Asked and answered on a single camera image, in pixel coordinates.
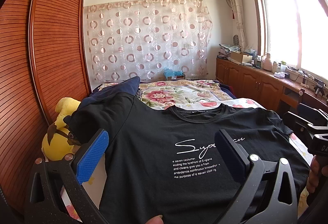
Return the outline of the person's right hand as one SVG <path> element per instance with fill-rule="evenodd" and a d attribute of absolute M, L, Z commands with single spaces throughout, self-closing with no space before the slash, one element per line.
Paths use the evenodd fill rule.
<path fill-rule="evenodd" d="M 307 178 L 306 189 L 308 193 L 314 193 L 319 185 L 320 176 L 328 176 L 328 167 L 320 166 L 317 156 L 314 156 L 310 165 L 310 173 Z"/>

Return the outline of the person's left hand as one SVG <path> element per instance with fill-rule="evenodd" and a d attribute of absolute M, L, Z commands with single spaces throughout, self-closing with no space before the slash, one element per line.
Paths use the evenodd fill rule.
<path fill-rule="evenodd" d="M 155 217 L 152 217 L 150 220 L 146 222 L 146 224 L 163 224 L 163 215 L 158 215 Z"/>

